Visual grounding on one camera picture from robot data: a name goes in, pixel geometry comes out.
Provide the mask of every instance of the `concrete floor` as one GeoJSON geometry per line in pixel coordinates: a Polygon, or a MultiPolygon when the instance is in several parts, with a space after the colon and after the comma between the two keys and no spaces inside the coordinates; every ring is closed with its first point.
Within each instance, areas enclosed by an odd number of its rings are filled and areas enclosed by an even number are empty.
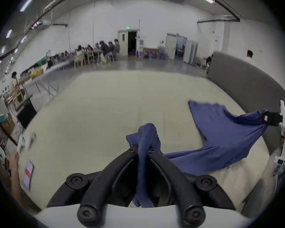
{"type": "MultiPolygon", "coordinates": [[[[56,71],[51,75],[51,85],[56,88],[59,85],[59,91],[63,90],[67,85],[74,81],[78,76],[86,72],[91,71],[102,71],[102,70],[147,70],[147,71],[164,71],[164,72],[174,72],[180,74],[192,75],[195,77],[205,78],[205,69],[200,67],[195,67],[184,63],[181,59],[175,59],[174,61],[163,61],[155,59],[143,59],[135,56],[121,57],[118,61],[110,64],[90,64],[84,65],[83,67],[67,68],[64,70],[56,71]]],[[[47,83],[47,78],[43,79],[44,85],[47,83]]],[[[35,85],[26,87],[29,94],[33,94],[31,102],[39,112],[53,96],[39,87],[41,93],[39,94],[38,89],[35,85]]],[[[56,92],[51,89],[51,93],[56,95],[56,92]]]]}

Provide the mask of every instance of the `blue towel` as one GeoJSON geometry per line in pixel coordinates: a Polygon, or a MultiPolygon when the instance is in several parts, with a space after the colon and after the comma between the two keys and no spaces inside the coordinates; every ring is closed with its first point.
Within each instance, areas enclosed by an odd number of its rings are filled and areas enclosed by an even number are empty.
{"type": "MultiPolygon", "coordinates": [[[[246,158],[250,148],[264,133],[267,125],[262,123],[262,114],[252,112],[235,116],[224,105],[189,101],[194,122],[207,141],[197,150],[165,154],[182,172],[203,175],[223,169],[246,158]]],[[[132,147],[138,145],[139,163],[136,196],[133,203],[143,208],[154,207],[146,193],[145,159],[147,151],[160,151],[156,127],[146,124],[137,133],[126,136],[132,147]]]]}

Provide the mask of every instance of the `red label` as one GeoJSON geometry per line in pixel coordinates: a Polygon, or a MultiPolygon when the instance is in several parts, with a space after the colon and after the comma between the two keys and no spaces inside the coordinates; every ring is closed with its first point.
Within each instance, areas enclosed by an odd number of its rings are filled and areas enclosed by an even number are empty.
{"type": "Polygon", "coordinates": [[[29,178],[31,178],[31,173],[28,171],[28,169],[25,170],[25,174],[27,174],[27,176],[28,176],[29,178]]]}

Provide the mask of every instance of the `gray padded wall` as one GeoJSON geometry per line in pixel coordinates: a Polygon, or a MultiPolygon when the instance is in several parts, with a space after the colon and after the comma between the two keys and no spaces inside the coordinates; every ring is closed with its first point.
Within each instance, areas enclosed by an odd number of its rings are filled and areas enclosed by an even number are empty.
{"type": "MultiPolygon", "coordinates": [[[[281,112],[285,90],[268,74],[236,57],[214,52],[208,79],[231,96],[245,112],[281,112]]],[[[280,144],[280,127],[269,126],[263,138],[269,154],[280,144]]]]}

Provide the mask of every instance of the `ceiling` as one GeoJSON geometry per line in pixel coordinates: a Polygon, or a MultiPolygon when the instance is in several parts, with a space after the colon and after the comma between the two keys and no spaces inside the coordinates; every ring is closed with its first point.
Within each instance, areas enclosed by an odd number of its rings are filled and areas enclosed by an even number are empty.
{"type": "MultiPolygon", "coordinates": [[[[21,6],[24,4],[26,0],[23,0],[19,7],[16,9],[14,14],[7,21],[6,25],[2,29],[0,34],[0,51],[3,46],[5,46],[5,52],[15,48],[19,41],[23,38],[25,27],[30,27],[32,23],[34,23],[38,17],[42,15],[43,9],[53,0],[33,0],[31,4],[26,8],[24,12],[20,12],[21,6]],[[10,37],[7,39],[6,34],[8,30],[12,29],[12,33],[10,37]]],[[[97,0],[65,0],[56,6],[52,11],[45,15],[45,19],[50,19],[53,16],[53,20],[57,19],[62,14],[69,12],[70,10],[82,6],[84,4],[88,4],[97,0]]],[[[277,21],[272,16],[268,8],[263,4],[260,0],[220,0],[223,1],[224,4],[229,5],[236,11],[236,15],[240,15],[240,18],[251,19],[260,21],[263,23],[270,24],[272,26],[277,25],[277,21]]],[[[204,0],[191,0],[190,5],[195,6],[201,10],[205,10],[213,16],[219,15],[230,15],[230,13],[218,5],[217,3],[210,4],[204,0]]],[[[30,30],[27,33],[27,40],[19,44],[18,52],[13,55],[13,62],[17,59],[17,56],[24,49],[24,47],[28,44],[28,42],[35,36],[37,32],[35,30],[30,30]]],[[[4,75],[5,70],[0,71],[0,78],[4,75]]]]}

